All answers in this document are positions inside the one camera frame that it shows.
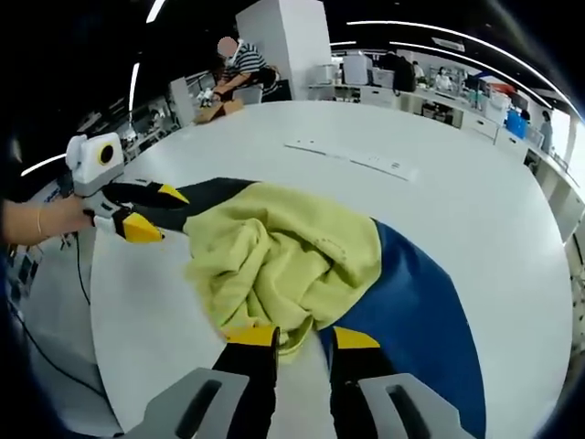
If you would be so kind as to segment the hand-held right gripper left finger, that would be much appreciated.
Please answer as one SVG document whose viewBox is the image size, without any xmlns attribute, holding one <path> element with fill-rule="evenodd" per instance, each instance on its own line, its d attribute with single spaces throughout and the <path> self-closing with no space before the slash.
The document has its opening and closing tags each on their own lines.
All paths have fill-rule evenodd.
<svg viewBox="0 0 585 439">
<path fill-rule="evenodd" d="M 210 369 L 197 368 L 151 399 L 125 438 L 266 438 L 275 411 L 280 329 L 228 335 Z"/>
</svg>

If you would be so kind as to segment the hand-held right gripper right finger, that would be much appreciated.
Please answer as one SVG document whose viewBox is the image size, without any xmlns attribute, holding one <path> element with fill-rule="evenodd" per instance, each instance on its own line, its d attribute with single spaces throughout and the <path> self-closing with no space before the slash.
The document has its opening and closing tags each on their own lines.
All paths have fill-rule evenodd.
<svg viewBox="0 0 585 439">
<path fill-rule="evenodd" d="M 328 356 L 330 413 L 339 438 L 460 438 L 458 410 L 397 373 L 371 336 L 335 327 Z"/>
</svg>

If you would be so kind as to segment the person's left hand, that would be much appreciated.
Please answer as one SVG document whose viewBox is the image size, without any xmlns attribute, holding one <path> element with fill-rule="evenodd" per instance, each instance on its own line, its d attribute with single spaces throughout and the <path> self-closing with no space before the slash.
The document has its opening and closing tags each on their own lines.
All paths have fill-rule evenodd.
<svg viewBox="0 0 585 439">
<path fill-rule="evenodd" d="M 79 232 L 93 226 L 82 199 L 76 196 L 55 199 L 45 204 L 38 214 L 37 224 L 42 235 L 47 238 Z"/>
</svg>

